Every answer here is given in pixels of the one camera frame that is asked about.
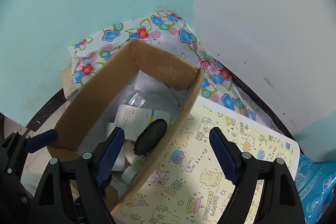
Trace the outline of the small green capped bottle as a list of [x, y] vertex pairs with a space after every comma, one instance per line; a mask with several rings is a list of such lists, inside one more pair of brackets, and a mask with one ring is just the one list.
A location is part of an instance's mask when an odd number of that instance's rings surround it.
[[121, 179], [123, 182], [125, 182], [127, 185], [130, 185], [135, 176], [139, 173], [140, 170], [143, 169], [145, 163], [147, 162], [147, 157], [141, 155], [134, 159], [134, 162], [132, 165], [128, 166], [122, 176]]

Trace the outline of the white tube with rainbow label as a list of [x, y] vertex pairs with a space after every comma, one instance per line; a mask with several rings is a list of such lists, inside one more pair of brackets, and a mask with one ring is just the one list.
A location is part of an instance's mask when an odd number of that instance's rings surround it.
[[170, 114], [159, 110], [121, 105], [118, 108], [114, 124], [124, 130], [125, 139], [136, 141], [143, 130], [157, 119], [164, 119], [169, 124]]

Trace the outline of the black oval compact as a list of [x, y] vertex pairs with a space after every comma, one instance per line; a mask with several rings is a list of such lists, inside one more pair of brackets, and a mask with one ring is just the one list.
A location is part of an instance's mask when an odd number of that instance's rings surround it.
[[151, 122], [135, 141], [134, 153], [138, 156], [145, 156], [148, 152], [151, 152], [163, 138], [166, 130], [167, 122], [164, 119]]

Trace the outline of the clear glass pump bottle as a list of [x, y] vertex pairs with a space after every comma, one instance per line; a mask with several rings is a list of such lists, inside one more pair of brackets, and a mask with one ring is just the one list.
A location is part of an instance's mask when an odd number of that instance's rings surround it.
[[141, 107], [146, 102], [146, 94], [138, 89], [133, 91], [124, 99], [125, 105]]

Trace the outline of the blue plastic stool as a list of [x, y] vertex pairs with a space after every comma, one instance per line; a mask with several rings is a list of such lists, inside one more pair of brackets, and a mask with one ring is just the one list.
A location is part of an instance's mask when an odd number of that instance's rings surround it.
[[306, 223], [317, 223], [335, 197], [335, 161], [313, 162], [299, 157], [295, 186]]

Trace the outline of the yellow cartoon lap table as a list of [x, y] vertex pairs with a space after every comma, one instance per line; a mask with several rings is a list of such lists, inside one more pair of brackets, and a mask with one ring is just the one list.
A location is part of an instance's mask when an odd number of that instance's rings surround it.
[[198, 97], [190, 114], [161, 149], [135, 195], [118, 204], [117, 223], [217, 223], [234, 191], [210, 146], [214, 127], [256, 159], [282, 158], [297, 172], [298, 144], [226, 107]]

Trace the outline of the white paper box liner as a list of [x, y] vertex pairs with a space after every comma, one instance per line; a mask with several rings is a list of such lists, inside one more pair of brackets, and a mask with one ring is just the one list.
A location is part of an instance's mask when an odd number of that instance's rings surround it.
[[[136, 75], [125, 85], [124, 88], [111, 101], [107, 109], [100, 116], [98, 121], [90, 129], [88, 135], [78, 148], [80, 154], [92, 151], [98, 143], [105, 141], [117, 126], [114, 120], [121, 105], [124, 105], [124, 99], [133, 91], [138, 89], [146, 94], [146, 102], [140, 107], [144, 109], [159, 110], [170, 114], [171, 125], [176, 120], [184, 101], [187, 98], [188, 89], [177, 91], [174, 88], [168, 87], [162, 81], [147, 75], [143, 71], [138, 71]], [[124, 145], [110, 169], [112, 173], [112, 186], [117, 189], [126, 189], [128, 185], [123, 182], [121, 176], [124, 170], [131, 164], [125, 157]]]

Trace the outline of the brown cardboard box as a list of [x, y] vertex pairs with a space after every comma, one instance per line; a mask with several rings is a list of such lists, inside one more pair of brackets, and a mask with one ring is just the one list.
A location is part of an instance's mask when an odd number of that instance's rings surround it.
[[138, 71], [153, 76], [177, 91], [187, 90], [188, 97], [175, 122], [169, 126], [126, 193], [118, 197], [114, 187], [107, 188], [106, 205], [112, 215], [116, 215], [145, 184], [159, 163], [164, 149], [177, 137], [180, 125], [186, 120], [198, 96], [204, 70], [175, 54], [141, 40], [131, 39], [81, 89], [55, 125], [57, 141], [47, 147], [50, 155], [61, 161], [78, 159], [77, 149], [84, 138]]

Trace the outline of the floral patterned cloth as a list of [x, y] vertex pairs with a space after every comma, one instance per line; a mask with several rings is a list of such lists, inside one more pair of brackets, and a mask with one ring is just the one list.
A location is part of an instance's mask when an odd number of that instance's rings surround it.
[[112, 24], [70, 46], [71, 84], [83, 87], [131, 39], [142, 40], [204, 69], [200, 96], [254, 121], [264, 115], [261, 107], [234, 84], [228, 69], [202, 46], [186, 21], [169, 10]]

